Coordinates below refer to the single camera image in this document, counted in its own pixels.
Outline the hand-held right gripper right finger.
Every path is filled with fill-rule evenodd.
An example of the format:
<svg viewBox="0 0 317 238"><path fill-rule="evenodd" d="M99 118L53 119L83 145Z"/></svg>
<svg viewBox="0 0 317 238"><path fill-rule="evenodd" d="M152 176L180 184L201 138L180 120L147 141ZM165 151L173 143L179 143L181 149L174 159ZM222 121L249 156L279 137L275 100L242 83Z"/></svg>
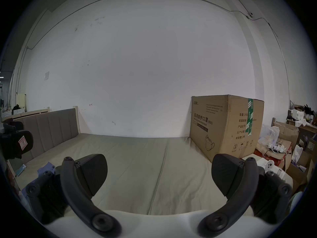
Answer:
<svg viewBox="0 0 317 238"><path fill-rule="evenodd" d="M273 171L258 166L254 157L243 160L229 154L216 154L211 174L227 203L200 221L197 228L200 236L220 235L236 223L248 207L267 224L279 224L284 219L292 187Z"/></svg>

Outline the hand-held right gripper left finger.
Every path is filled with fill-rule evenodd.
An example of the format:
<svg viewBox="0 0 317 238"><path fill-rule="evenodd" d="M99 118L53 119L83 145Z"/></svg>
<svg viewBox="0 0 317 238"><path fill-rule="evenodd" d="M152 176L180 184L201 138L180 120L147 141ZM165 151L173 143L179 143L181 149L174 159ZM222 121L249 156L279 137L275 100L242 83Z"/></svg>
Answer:
<svg viewBox="0 0 317 238"><path fill-rule="evenodd" d="M26 186L31 212L41 224L50 224L64 217L70 207L98 235L119 237L120 223L91 200L104 184L107 173L107 161L102 154L90 154L78 160L65 157L54 171L43 171Z"/></svg>

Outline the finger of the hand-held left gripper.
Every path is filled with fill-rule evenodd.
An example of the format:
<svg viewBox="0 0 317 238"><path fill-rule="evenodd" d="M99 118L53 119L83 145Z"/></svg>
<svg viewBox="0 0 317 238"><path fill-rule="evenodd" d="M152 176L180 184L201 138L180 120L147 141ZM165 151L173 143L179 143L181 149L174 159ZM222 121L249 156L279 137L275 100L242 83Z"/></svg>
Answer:
<svg viewBox="0 0 317 238"><path fill-rule="evenodd" d="M3 123L3 127L5 130L5 133L12 133L20 130L24 130L24 125L20 121L9 121Z"/></svg>
<svg viewBox="0 0 317 238"><path fill-rule="evenodd" d="M0 134L0 144L5 159L22 159L34 145L33 135L28 130Z"/></svg>

